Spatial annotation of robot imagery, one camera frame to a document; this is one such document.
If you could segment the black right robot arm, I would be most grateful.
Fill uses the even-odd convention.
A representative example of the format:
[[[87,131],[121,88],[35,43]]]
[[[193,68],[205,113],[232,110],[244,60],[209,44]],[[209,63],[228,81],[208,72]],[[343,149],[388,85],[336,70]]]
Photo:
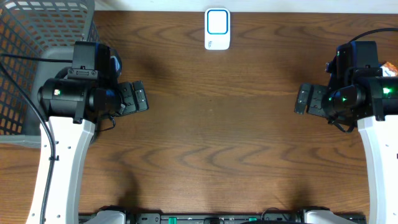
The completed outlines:
[[[369,184],[369,222],[397,223],[397,76],[385,74],[374,41],[339,46],[327,85],[301,84],[294,111],[358,130]]]

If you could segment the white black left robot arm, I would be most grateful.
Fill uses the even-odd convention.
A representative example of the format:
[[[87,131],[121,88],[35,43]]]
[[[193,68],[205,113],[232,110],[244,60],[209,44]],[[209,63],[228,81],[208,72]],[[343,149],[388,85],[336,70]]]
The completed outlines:
[[[70,67],[38,89],[40,161],[28,223],[78,223],[85,157],[98,121],[146,111],[144,84],[118,82],[116,51],[76,42]]]

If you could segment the orange snack packet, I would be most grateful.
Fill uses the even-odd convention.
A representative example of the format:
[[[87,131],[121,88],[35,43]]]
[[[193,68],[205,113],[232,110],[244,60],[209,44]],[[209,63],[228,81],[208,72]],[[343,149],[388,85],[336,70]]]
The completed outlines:
[[[380,68],[382,69],[382,75],[384,77],[397,77],[398,69],[395,65],[390,62],[383,63]]]

